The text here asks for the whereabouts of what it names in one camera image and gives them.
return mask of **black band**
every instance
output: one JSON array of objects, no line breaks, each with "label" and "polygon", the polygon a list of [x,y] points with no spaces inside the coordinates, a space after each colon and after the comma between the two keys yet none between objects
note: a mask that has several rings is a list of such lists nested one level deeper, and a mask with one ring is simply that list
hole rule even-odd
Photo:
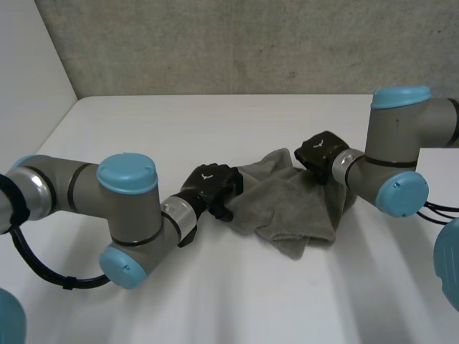
[{"label": "black band", "polygon": [[354,161],[352,161],[347,170],[346,170],[346,174],[344,175],[344,183],[346,183],[346,186],[349,190],[351,190],[351,188],[349,188],[349,184],[347,183],[347,178],[349,177],[349,171],[351,170],[352,166],[357,162],[359,161],[360,159],[362,159],[364,157],[364,155],[361,155],[361,156],[358,156],[357,158],[354,159]]},{"label": "black band", "polygon": [[49,179],[47,175],[43,173],[42,170],[39,170],[38,168],[34,166],[22,166],[22,167],[25,167],[31,171],[34,171],[41,179],[43,179],[44,183],[48,187],[49,195],[51,196],[51,209],[49,210],[49,214],[52,214],[56,209],[57,196],[56,196],[56,190],[54,186],[52,185],[51,179]]},{"label": "black band", "polygon": [[26,199],[21,189],[10,178],[3,174],[0,174],[0,190],[4,192],[13,208],[13,214],[9,219],[11,226],[5,232],[8,233],[27,221],[30,216],[30,210],[27,208]]},{"label": "black band", "polygon": [[149,242],[152,242],[154,239],[156,239],[157,237],[159,237],[161,235],[161,232],[163,231],[163,227],[161,227],[153,236],[150,236],[149,238],[147,239],[144,239],[144,240],[140,240],[139,242],[122,242],[118,239],[115,239],[113,236],[112,236],[112,240],[115,244],[118,244],[120,246],[125,246],[125,247],[136,247],[136,246],[142,246],[144,244],[147,244]]},{"label": "black band", "polygon": [[77,183],[77,179],[82,173],[82,171],[87,168],[90,163],[84,163],[79,168],[75,170],[73,173],[72,179],[70,179],[69,188],[67,189],[67,202],[69,207],[75,212],[80,213],[75,205],[75,200],[73,199],[73,189],[75,188],[75,184]]},{"label": "black band", "polygon": [[171,218],[171,216],[169,214],[167,214],[166,212],[162,211],[161,212],[161,215],[163,217],[165,217],[166,219],[168,219],[172,225],[174,226],[175,230],[177,231],[177,235],[179,236],[179,242],[181,242],[181,230],[180,230],[180,227],[179,225],[175,222],[174,219]]},{"label": "black band", "polygon": [[417,161],[410,161],[408,163],[398,163],[396,161],[383,161],[383,160],[373,159],[368,156],[365,156],[365,161],[367,163],[372,163],[373,165],[378,165],[378,166],[383,166],[383,167],[413,168],[417,166]]},{"label": "black band", "polygon": [[454,129],[453,136],[446,144],[446,147],[450,147],[454,142],[459,138],[459,102],[456,99],[448,98],[448,100],[453,104],[456,110],[456,128]]},{"label": "black band", "polygon": [[76,281],[77,281],[76,277],[67,276],[64,279],[62,288],[65,290],[72,290],[73,288],[75,288]]}]

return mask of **white panel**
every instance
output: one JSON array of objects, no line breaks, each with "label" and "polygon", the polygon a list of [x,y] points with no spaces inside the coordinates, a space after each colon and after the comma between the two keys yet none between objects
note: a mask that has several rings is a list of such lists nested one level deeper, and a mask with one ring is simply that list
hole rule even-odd
[{"label": "white panel", "polygon": [[[40,153],[98,163],[123,151],[156,162],[161,199],[202,163],[239,166],[276,148],[292,153],[322,130],[364,149],[370,95],[89,97]],[[451,192],[459,150],[422,152],[432,200]],[[51,268],[100,274],[105,220],[58,213],[24,224]],[[49,285],[1,238],[1,285],[22,302],[29,343],[457,343],[459,313],[432,265],[441,226],[391,219],[359,199],[330,249],[297,262],[255,236],[203,215],[196,241],[175,249],[137,290],[113,284],[68,292]]]},{"label": "white panel", "polygon": [[33,0],[1,0],[0,171],[36,152],[75,102]]}]

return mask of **white wall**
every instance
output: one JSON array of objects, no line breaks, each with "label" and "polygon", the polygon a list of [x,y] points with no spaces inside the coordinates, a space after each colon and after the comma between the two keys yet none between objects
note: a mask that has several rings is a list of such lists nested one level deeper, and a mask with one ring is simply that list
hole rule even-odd
[{"label": "white wall", "polygon": [[77,99],[33,0],[0,0],[0,173],[34,153]]}]

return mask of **gray robot arm segment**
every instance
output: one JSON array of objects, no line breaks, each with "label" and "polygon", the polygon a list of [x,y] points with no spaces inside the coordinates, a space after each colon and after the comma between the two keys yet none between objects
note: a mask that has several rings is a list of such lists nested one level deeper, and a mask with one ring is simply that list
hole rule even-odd
[{"label": "gray robot arm segment", "polygon": [[[180,193],[159,203],[153,161],[138,154],[109,157],[100,165],[49,156],[20,161],[6,177],[19,189],[29,220],[55,211],[107,219],[112,243],[100,266],[114,283],[137,287],[197,226],[206,206]],[[11,227],[11,195],[0,191],[0,231]]]},{"label": "gray robot arm segment", "polygon": [[420,149],[458,147],[458,118],[459,102],[432,99],[428,87],[380,89],[364,152],[325,132],[305,141],[295,156],[319,183],[328,174],[381,211],[410,216],[428,196],[427,182],[416,172]]}]

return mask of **light blue joint cap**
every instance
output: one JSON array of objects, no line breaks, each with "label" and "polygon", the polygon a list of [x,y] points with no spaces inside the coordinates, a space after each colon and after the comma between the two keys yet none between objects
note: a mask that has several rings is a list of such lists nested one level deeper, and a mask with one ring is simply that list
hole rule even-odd
[{"label": "light blue joint cap", "polygon": [[427,86],[380,88],[373,93],[372,109],[391,109],[424,102],[432,97]]},{"label": "light blue joint cap", "polygon": [[99,183],[118,194],[139,195],[158,185],[158,174],[153,160],[137,153],[109,156],[97,170]]},{"label": "light blue joint cap", "polygon": [[140,264],[115,247],[105,248],[99,257],[99,265],[110,281],[124,289],[135,289],[146,280]]},{"label": "light blue joint cap", "polygon": [[0,289],[0,343],[25,344],[27,319],[21,304],[10,292]]},{"label": "light blue joint cap", "polygon": [[43,155],[41,155],[41,154],[31,154],[30,156],[22,157],[22,158],[20,158],[17,162],[15,162],[15,163],[13,164],[13,166],[11,167],[11,169],[18,167],[18,166],[21,165],[23,162],[25,162],[25,160],[27,160],[27,159],[29,159],[29,158],[32,158],[32,157],[34,157],[34,156],[43,156]]},{"label": "light blue joint cap", "polygon": [[459,312],[459,219],[443,227],[433,248],[435,274],[442,280],[442,291]]},{"label": "light blue joint cap", "polygon": [[376,206],[393,217],[416,214],[429,196],[429,186],[417,172],[401,172],[389,178],[378,191]]}]

